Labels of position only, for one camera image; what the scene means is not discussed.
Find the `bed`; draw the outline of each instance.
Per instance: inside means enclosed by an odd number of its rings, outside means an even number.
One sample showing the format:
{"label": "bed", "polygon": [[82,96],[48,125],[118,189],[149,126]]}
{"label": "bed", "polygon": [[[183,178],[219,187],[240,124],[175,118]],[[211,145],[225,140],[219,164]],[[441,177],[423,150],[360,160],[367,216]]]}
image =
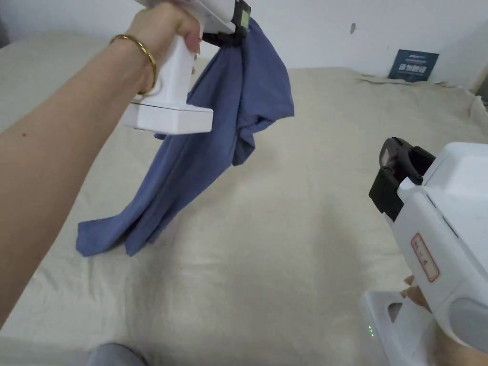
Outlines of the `bed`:
{"label": "bed", "polygon": [[[105,44],[50,34],[1,49],[1,128]],[[368,198],[382,143],[397,136],[438,154],[452,141],[488,142],[488,114],[448,85],[340,68],[290,77],[296,117],[256,135],[243,166],[136,256],[121,246],[86,259],[78,222],[120,212],[161,143],[118,126],[0,332],[0,364],[83,365],[117,342],[151,365],[367,365],[358,299],[401,290],[409,274]]]}

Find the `hand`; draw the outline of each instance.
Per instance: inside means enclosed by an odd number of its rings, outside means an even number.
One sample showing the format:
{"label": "hand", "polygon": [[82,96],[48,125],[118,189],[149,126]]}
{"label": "hand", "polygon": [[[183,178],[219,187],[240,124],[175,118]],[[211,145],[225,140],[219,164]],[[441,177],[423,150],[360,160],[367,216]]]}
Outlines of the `hand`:
{"label": "hand", "polygon": [[403,296],[403,298],[408,297],[410,300],[412,300],[418,306],[422,306],[425,309],[427,309],[428,311],[430,311],[430,307],[428,306],[427,300],[425,299],[424,294],[420,290],[420,287],[412,286],[412,283],[414,280],[415,280],[415,277],[413,275],[404,279],[404,282],[407,285],[409,285],[410,287],[407,288],[406,290],[403,290],[401,292],[401,295]]}
{"label": "hand", "polygon": [[[140,11],[134,18],[127,34],[140,40],[154,56],[158,66],[164,62],[166,53],[176,35],[185,39],[193,53],[200,53],[200,23],[185,10],[171,2],[162,2],[152,9]],[[152,71],[148,65],[144,84],[152,84]]]}

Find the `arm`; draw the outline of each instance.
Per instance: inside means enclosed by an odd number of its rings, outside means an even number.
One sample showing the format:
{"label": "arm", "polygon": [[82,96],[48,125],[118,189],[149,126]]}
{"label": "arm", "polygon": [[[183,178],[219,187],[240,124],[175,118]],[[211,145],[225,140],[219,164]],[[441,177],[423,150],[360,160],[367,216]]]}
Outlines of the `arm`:
{"label": "arm", "polygon": [[[163,3],[127,32],[161,62],[176,34],[198,52],[198,22]],[[147,56],[116,40],[53,96],[0,135],[0,327],[56,239],[127,106],[152,83]]]}

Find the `label sticker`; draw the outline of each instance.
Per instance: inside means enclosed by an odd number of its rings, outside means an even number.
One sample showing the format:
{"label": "label sticker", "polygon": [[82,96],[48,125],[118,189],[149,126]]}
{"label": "label sticker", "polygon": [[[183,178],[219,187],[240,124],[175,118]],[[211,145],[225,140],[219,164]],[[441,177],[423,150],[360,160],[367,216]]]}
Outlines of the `label sticker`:
{"label": "label sticker", "polygon": [[243,11],[243,17],[241,18],[241,26],[243,26],[244,28],[249,28],[249,18],[250,18],[249,13]]}
{"label": "label sticker", "polygon": [[417,234],[413,237],[411,244],[429,282],[434,282],[437,280],[441,272],[427,249],[424,239],[422,239],[420,234]]}

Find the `black clamp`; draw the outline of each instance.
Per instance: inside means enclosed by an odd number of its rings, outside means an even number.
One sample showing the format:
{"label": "black clamp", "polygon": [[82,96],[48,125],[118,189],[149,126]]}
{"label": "black clamp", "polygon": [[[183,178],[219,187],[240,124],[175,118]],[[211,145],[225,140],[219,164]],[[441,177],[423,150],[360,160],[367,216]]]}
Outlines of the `black clamp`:
{"label": "black clamp", "polygon": [[405,140],[387,139],[381,148],[380,171],[369,191],[376,208],[395,221],[403,207],[397,194],[400,183],[410,178],[414,184],[421,185],[434,160],[435,156]]}
{"label": "black clamp", "polygon": [[232,18],[232,23],[236,26],[236,31],[233,34],[204,33],[203,40],[217,47],[240,46],[243,39],[247,36],[250,19],[251,7],[244,0],[236,0],[234,17]]}

